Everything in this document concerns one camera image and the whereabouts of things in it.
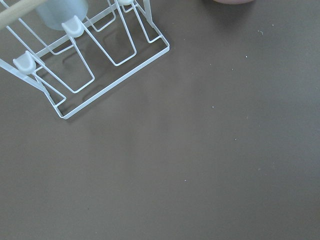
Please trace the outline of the grey cup on rack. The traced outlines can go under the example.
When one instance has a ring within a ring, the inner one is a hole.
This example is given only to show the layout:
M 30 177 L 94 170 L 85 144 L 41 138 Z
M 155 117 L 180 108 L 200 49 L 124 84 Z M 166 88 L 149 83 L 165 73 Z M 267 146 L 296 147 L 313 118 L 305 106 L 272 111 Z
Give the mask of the grey cup on rack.
M 35 11 L 48 28 L 62 31 L 62 23 L 74 16 L 83 21 L 88 8 L 87 0 L 47 0 L 36 7 Z

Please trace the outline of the pink ice bowl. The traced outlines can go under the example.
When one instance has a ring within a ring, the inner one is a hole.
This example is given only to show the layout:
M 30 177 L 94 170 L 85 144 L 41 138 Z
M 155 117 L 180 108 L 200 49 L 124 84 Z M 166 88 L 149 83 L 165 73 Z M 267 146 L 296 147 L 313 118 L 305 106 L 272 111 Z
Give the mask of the pink ice bowl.
M 226 5 L 241 5 L 253 2 L 254 0 L 213 0 L 214 2 Z

